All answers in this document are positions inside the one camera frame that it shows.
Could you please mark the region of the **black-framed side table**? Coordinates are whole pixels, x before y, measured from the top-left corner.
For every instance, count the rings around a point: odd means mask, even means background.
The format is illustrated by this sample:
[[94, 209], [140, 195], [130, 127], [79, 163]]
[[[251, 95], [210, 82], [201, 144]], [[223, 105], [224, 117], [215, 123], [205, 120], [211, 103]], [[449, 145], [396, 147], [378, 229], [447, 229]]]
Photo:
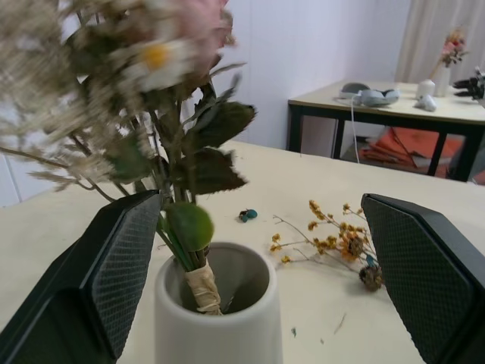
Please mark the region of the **black-framed side table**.
[[384, 108], [352, 108], [350, 101], [337, 97], [345, 83], [341, 80], [288, 100], [288, 151], [301, 151], [303, 118], [327, 118], [336, 122], [331, 158], [339, 159], [345, 123], [354, 120], [366, 124], [437, 132], [439, 136], [427, 172], [430, 176], [436, 172], [447, 136], [463, 136], [465, 140], [462, 152], [452, 179], [466, 182], [473, 176], [471, 170], [485, 136], [485, 108], [478, 101], [448, 95], [436, 101], [435, 112], [423, 111], [414, 107], [414, 95], [418, 86], [413, 83], [398, 83], [396, 88], [401, 95], [397, 103]]

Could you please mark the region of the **small white crumpled object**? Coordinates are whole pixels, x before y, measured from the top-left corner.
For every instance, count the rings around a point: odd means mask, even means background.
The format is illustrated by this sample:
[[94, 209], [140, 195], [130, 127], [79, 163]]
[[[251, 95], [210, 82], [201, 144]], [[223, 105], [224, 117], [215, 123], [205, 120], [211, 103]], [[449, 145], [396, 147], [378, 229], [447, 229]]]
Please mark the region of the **small white crumpled object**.
[[428, 112], [435, 112], [437, 110], [437, 104], [432, 95], [429, 94], [420, 96], [414, 104], [414, 107]]

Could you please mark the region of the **white curtain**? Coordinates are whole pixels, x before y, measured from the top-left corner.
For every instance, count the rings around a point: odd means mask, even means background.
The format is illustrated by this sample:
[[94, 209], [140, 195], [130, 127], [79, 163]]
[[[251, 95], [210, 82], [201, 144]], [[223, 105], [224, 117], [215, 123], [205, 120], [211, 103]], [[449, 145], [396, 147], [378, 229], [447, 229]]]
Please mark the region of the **white curtain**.
[[432, 79], [446, 37], [459, 30], [465, 37], [463, 60], [451, 66], [451, 80], [485, 72], [485, 0], [411, 0], [395, 81]]

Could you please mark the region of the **small dried flower bouquet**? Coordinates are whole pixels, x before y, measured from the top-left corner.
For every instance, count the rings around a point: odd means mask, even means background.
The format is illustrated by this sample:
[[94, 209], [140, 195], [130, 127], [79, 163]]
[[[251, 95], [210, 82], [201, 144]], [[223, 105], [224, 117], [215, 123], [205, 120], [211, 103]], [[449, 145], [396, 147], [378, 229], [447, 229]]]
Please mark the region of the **small dried flower bouquet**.
[[465, 46], [466, 37], [464, 30], [461, 27], [454, 28], [445, 39], [440, 57], [431, 72], [430, 79], [433, 79], [441, 68], [462, 62], [463, 57], [468, 54]]

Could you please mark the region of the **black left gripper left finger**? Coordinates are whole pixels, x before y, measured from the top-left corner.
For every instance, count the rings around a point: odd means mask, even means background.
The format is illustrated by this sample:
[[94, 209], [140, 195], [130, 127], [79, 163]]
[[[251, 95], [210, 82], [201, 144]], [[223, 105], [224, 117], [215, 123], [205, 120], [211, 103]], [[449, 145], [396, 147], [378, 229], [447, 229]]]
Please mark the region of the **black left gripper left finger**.
[[0, 331], [0, 364], [116, 364], [146, 284], [160, 211], [157, 190], [100, 209]]

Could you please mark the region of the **tall white vase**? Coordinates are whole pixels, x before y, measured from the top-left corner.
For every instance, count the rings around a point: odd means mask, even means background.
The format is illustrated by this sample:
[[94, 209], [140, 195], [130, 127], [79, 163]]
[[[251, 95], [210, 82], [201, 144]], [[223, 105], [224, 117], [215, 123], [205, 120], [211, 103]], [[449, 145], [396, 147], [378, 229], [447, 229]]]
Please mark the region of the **tall white vase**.
[[441, 66], [434, 76], [434, 96], [437, 98], [446, 97], [449, 90], [451, 67]]

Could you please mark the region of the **white ceramic vase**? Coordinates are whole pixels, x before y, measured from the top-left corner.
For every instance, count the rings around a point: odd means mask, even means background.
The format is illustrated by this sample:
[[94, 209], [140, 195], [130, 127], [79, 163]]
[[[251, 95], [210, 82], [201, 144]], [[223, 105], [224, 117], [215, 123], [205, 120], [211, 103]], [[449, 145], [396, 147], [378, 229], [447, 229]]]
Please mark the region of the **white ceramic vase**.
[[155, 364], [283, 364], [280, 298], [273, 265], [237, 243], [212, 243], [222, 316], [203, 315], [183, 269], [168, 259], [155, 279]]

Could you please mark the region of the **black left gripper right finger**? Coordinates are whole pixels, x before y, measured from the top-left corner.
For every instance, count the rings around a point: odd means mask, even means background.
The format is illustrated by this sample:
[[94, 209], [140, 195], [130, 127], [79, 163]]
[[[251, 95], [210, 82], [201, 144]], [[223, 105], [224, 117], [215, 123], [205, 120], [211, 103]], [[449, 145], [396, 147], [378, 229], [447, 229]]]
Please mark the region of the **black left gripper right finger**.
[[386, 290], [426, 364], [485, 364], [485, 256], [443, 214], [366, 193]]

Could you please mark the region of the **orange folded material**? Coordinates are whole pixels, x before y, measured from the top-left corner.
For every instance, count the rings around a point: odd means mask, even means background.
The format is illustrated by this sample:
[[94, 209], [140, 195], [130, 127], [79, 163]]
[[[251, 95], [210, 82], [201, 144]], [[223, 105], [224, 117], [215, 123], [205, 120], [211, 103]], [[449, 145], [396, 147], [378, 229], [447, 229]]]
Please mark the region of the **orange folded material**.
[[358, 150], [361, 162], [426, 174], [438, 143], [437, 132], [387, 127]]

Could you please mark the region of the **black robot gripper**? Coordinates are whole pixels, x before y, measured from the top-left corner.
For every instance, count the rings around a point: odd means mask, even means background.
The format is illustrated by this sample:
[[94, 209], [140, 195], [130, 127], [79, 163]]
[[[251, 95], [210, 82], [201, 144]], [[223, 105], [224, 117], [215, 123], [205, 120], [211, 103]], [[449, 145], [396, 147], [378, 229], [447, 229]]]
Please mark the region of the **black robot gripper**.
[[452, 87], [457, 97], [468, 97], [478, 102], [485, 102], [485, 72], [479, 67], [475, 68], [472, 77], [456, 81]]

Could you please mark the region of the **pink and white flower bouquet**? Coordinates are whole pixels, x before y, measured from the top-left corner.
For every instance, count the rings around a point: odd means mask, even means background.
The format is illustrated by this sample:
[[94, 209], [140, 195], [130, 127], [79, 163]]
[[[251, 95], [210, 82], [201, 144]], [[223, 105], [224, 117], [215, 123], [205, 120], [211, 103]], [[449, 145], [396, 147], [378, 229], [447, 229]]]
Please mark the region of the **pink and white flower bouquet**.
[[212, 83], [236, 44], [227, 2], [0, 0], [0, 153], [58, 190], [157, 190], [157, 232], [206, 315], [224, 309], [197, 199], [246, 184], [222, 145], [256, 115], [233, 101], [239, 75]]

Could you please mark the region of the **yellow dried flower sprig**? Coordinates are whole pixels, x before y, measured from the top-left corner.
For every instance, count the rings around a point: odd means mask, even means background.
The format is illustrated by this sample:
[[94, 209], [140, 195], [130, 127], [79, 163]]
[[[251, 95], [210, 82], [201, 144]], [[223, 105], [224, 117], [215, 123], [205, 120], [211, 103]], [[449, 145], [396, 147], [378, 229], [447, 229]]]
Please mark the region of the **yellow dried flower sprig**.
[[336, 263], [356, 273], [367, 291], [382, 289], [385, 285], [383, 272], [363, 209], [353, 209], [348, 203], [342, 206], [344, 216], [354, 216], [364, 222], [360, 226], [337, 220], [334, 214], [324, 212], [313, 199], [308, 201], [308, 207], [314, 218], [308, 223], [307, 231], [297, 228], [284, 218], [274, 216], [277, 224], [291, 228], [299, 240], [285, 243], [280, 234], [274, 234], [269, 252], [278, 254], [283, 265], [297, 262], [318, 265]]

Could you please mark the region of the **short white vase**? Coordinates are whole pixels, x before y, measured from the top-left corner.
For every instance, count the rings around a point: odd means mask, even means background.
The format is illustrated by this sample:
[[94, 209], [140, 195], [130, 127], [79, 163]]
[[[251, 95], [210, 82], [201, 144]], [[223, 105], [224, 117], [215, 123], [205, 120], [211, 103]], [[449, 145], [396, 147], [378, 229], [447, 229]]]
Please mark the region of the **short white vase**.
[[430, 79], [426, 79], [420, 82], [418, 84], [415, 98], [420, 99], [425, 96], [433, 96], [435, 87], [436, 87], [435, 83]]

